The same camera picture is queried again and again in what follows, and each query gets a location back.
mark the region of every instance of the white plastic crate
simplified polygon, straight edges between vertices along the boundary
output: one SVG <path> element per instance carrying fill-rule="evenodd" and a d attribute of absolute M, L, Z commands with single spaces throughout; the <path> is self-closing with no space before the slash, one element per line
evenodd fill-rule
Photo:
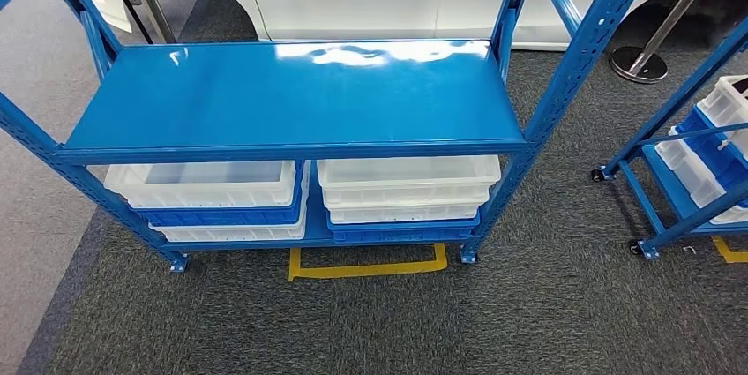
<path fill-rule="evenodd" d="M 732 84 L 748 75 L 721 77 L 714 90 L 696 105 L 717 127 L 748 122 L 748 98 L 739 93 Z M 748 159 L 748 130 L 729 131 L 724 135 Z"/>
<path fill-rule="evenodd" d="M 675 127 L 670 128 L 669 135 L 677 135 Z M 714 174 L 709 170 L 709 167 L 682 139 L 659 143 L 654 149 L 668 165 L 668 168 L 675 172 L 678 180 L 699 208 L 708 205 L 725 193 L 724 188 L 714 178 Z M 748 221 L 748 209 L 743 209 L 740 206 L 733 206 L 711 220 L 715 224 L 743 221 Z"/>
<path fill-rule="evenodd" d="M 470 203 L 479 205 L 501 177 L 498 157 L 398 157 L 318 161 L 330 210 Z"/>
<path fill-rule="evenodd" d="M 309 197 L 310 163 L 304 164 L 302 203 L 299 221 L 290 225 L 224 225 L 204 227 L 151 227 L 162 232 L 169 241 L 268 241 L 298 240 L 306 226 L 306 200 Z"/>
<path fill-rule="evenodd" d="M 112 165 L 104 186 L 132 207 L 288 206 L 293 161 Z"/>
<path fill-rule="evenodd" d="M 482 202 L 329 209 L 334 224 L 473 219 Z"/>

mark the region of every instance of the stanchion base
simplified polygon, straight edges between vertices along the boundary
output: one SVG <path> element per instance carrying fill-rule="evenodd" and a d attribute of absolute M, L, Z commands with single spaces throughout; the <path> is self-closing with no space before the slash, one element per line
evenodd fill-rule
<path fill-rule="evenodd" d="M 641 47 L 626 46 L 616 49 L 610 55 L 610 67 L 619 76 L 640 84 L 654 84 L 668 76 L 668 65 L 656 54 L 649 57 L 639 73 L 629 72 L 640 53 Z"/>

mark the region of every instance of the shelving unit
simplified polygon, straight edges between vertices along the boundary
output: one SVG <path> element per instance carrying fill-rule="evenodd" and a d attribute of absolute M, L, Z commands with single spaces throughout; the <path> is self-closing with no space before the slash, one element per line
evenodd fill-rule
<path fill-rule="evenodd" d="M 660 256 L 659 249 L 686 236 L 714 236 L 748 234 L 748 222 L 714 224 L 710 221 L 717 215 L 748 198 L 748 180 L 726 191 L 724 195 L 708 205 L 699 208 L 691 199 L 677 176 L 668 168 L 655 150 L 655 144 L 663 141 L 711 135 L 717 132 L 736 131 L 748 128 L 748 123 L 726 125 L 718 128 L 688 131 L 678 135 L 656 137 L 655 134 L 679 109 L 687 105 L 691 98 L 711 79 L 736 53 L 748 46 L 748 18 L 738 25 L 732 34 L 720 44 L 707 60 L 689 77 L 683 85 L 665 102 L 649 121 L 629 140 L 629 142 L 605 165 L 593 169 L 591 176 L 596 182 L 610 180 L 621 172 L 632 187 L 653 229 L 654 236 L 648 239 L 634 238 L 629 248 L 634 254 L 647 259 Z M 629 164 L 641 158 L 649 168 L 665 199 L 678 218 L 677 223 L 665 228 L 641 187 Z"/>
<path fill-rule="evenodd" d="M 0 0 L 0 8 L 8 1 Z M 188 251 L 352 244 L 333 241 L 314 171 L 303 239 L 171 243 L 86 165 L 509 154 L 502 180 L 480 208 L 480 224 L 468 238 L 453 239 L 461 244 L 461 261 L 475 263 L 483 239 L 632 2 L 594 0 L 582 18 L 571 0 L 551 0 L 572 40 L 522 130 L 505 81 L 524 0 L 503 1 L 488 40 L 127 47 L 90 0 L 65 1 L 91 43 L 98 92 L 64 143 L 1 94 L 0 126 L 107 209 L 173 272 L 184 270 Z"/>

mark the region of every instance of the plastic bin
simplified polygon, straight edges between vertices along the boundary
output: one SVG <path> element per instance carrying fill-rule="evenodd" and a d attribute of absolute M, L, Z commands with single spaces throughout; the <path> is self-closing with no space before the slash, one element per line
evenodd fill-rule
<path fill-rule="evenodd" d="M 112 165 L 104 186 L 132 207 L 288 206 L 293 161 Z"/>
<path fill-rule="evenodd" d="M 712 93 L 696 104 L 714 126 L 748 122 L 748 99 L 732 86 L 745 78 L 748 75 L 719 78 Z M 748 156 L 748 130 L 725 132 L 724 135 Z"/>
<path fill-rule="evenodd" d="M 709 118 L 694 107 L 683 122 L 676 126 L 678 133 L 714 128 Z M 707 165 L 724 190 L 729 190 L 748 179 L 748 161 L 743 153 L 723 133 L 684 139 L 685 144 Z M 748 199 L 739 203 L 748 207 Z"/>
<path fill-rule="evenodd" d="M 279 225 L 299 220 L 302 200 L 303 161 L 295 168 L 294 196 L 288 206 L 259 207 L 163 207 L 133 210 L 154 227 L 195 225 Z"/>
<path fill-rule="evenodd" d="M 470 238 L 470 232 L 480 221 L 478 215 L 469 220 L 459 221 L 363 223 L 357 225 L 336 225 L 328 220 L 327 227 L 333 232 L 335 243 L 439 242 Z"/>
<path fill-rule="evenodd" d="M 678 134 L 676 127 L 670 128 L 669 135 Z M 654 149 L 672 170 L 691 199 L 699 208 L 706 206 L 725 193 L 724 188 L 714 177 L 707 165 L 682 139 L 665 141 Z M 740 206 L 733 206 L 711 220 L 715 224 L 748 221 L 748 212 Z"/>
<path fill-rule="evenodd" d="M 501 177 L 498 157 L 397 157 L 318 161 L 329 209 L 478 203 Z"/>
<path fill-rule="evenodd" d="M 302 199 L 299 220 L 293 224 L 281 225 L 221 225 L 193 227 L 154 227 L 171 242 L 195 241 L 268 241 L 298 240 L 304 236 L 306 225 L 306 200 L 309 197 L 309 169 L 307 162 L 303 169 Z"/>
<path fill-rule="evenodd" d="M 335 224 L 472 219 L 484 201 L 431 205 L 400 205 L 328 209 Z"/>

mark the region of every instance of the blue plastic crate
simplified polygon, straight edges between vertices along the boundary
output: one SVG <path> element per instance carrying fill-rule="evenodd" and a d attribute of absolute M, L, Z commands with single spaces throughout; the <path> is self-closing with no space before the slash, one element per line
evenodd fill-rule
<path fill-rule="evenodd" d="M 712 128 L 715 128 L 712 121 L 696 106 L 683 122 L 676 125 L 678 133 Z M 735 145 L 726 140 L 727 136 L 719 132 L 685 139 L 685 144 L 707 165 L 722 188 L 729 191 L 748 179 L 748 161 Z M 748 199 L 741 200 L 737 205 L 748 207 Z"/>
<path fill-rule="evenodd" d="M 207 225 L 285 225 L 299 220 L 303 161 L 296 161 L 294 195 L 288 206 L 133 208 L 154 227 Z"/>
<path fill-rule="evenodd" d="M 473 219 L 451 221 L 418 221 L 418 222 L 385 222 L 339 224 L 330 222 L 327 215 L 327 227 L 333 232 L 335 243 L 397 243 L 401 242 L 440 242 L 464 240 L 478 225 L 481 218 L 478 214 Z"/>

